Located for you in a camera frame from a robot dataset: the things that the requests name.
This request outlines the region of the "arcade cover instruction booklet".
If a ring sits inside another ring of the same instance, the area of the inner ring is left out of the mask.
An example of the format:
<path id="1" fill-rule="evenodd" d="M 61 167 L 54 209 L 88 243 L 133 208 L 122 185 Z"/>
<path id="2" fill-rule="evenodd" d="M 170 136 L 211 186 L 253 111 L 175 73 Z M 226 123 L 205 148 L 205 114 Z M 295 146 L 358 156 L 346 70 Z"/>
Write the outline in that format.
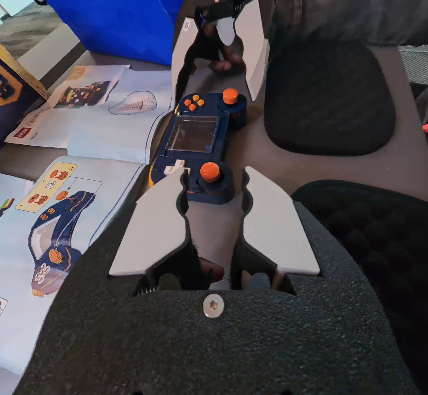
<path id="1" fill-rule="evenodd" d="M 73 125 L 103 105 L 130 65 L 75 66 L 47 102 L 30 112 L 5 139 L 8 144 L 67 148 Z"/>

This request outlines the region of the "large blue plastic bin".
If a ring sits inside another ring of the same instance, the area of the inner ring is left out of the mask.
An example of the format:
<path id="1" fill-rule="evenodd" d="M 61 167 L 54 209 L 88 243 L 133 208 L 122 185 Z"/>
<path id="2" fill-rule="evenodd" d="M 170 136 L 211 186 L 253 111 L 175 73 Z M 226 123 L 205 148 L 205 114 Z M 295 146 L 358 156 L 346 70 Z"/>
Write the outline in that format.
<path id="1" fill-rule="evenodd" d="M 184 0 L 46 0 L 88 51 L 170 65 Z"/>

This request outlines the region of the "blue toy brick game console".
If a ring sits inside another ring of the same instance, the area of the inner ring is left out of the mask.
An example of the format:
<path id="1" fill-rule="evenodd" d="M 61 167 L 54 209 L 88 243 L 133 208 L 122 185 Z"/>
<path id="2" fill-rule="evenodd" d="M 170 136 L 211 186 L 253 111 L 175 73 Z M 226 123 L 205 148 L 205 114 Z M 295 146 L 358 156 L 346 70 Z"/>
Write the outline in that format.
<path id="1" fill-rule="evenodd" d="M 229 135 L 247 123 L 247 98 L 234 88 L 186 95 L 176 106 L 149 173 L 149 184 L 188 171 L 188 200 L 222 205 L 233 199 L 233 171 L 224 162 Z"/>

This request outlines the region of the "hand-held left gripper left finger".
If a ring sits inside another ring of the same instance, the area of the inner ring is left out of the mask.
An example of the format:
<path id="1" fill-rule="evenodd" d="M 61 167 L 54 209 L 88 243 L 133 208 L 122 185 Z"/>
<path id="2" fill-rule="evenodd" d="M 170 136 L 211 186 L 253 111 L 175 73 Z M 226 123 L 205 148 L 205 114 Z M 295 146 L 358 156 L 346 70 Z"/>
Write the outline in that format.
<path id="1" fill-rule="evenodd" d="M 202 274 L 185 215 L 188 179 L 187 169 L 179 168 L 137 200 L 109 276 L 141 276 L 140 286 L 147 290 L 165 274 Z"/>

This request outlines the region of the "brick instruction booklet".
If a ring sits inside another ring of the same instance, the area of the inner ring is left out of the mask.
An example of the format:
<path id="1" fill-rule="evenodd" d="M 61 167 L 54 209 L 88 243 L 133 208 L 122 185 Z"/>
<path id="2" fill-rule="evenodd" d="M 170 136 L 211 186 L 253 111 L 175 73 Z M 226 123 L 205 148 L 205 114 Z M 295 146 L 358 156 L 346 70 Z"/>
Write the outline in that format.
<path id="1" fill-rule="evenodd" d="M 22 375 L 57 291 L 126 202 L 145 164 L 63 156 L 4 195 L 0 362 Z"/>

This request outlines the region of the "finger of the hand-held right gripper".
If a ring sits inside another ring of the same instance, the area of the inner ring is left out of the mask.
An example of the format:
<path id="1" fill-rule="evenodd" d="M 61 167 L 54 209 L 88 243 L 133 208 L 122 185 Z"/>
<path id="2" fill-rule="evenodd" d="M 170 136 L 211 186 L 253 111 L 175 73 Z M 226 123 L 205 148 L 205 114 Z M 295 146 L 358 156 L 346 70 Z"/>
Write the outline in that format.
<path id="1" fill-rule="evenodd" d="M 263 29 L 259 0 L 252 0 L 243 7 L 234 21 L 234 29 L 243 45 L 245 81 L 254 102 L 264 83 L 270 51 Z"/>
<path id="2" fill-rule="evenodd" d="M 172 54 L 171 74 L 175 102 L 181 100 L 191 76 L 195 60 L 194 43 L 198 34 L 194 18 L 185 17 Z"/>

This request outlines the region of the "person's right hand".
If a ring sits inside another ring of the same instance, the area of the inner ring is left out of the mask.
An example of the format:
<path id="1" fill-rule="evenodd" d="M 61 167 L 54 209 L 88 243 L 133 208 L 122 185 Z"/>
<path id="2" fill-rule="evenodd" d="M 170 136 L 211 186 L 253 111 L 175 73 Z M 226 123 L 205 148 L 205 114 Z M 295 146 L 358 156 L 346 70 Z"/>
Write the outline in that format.
<path id="1" fill-rule="evenodd" d="M 208 64 L 210 70 L 220 74 L 239 74 L 246 70 L 243 58 L 238 54 L 232 46 L 224 45 L 222 40 L 215 41 L 217 53 L 222 55 L 222 59 L 211 61 Z"/>

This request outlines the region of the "yellow toy brick set box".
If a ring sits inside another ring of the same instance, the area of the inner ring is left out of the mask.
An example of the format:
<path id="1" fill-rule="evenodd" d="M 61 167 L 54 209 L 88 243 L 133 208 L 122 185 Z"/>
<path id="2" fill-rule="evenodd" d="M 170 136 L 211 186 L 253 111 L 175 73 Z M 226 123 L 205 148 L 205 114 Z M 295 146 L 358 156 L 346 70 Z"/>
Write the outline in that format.
<path id="1" fill-rule="evenodd" d="M 49 98 L 45 87 L 0 47 L 0 146 L 23 118 Z"/>

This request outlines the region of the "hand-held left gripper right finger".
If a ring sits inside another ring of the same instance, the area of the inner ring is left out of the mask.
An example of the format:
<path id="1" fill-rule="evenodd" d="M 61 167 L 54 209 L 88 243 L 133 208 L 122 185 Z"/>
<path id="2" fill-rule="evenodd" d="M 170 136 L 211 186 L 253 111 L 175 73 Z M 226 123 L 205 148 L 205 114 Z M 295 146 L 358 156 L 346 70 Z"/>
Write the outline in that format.
<path id="1" fill-rule="evenodd" d="M 242 272 L 263 273 L 272 289 L 292 289 L 288 275 L 318 277 L 321 269 L 291 197 L 247 166 L 242 175 L 243 217 L 231 261 L 231 288 Z"/>

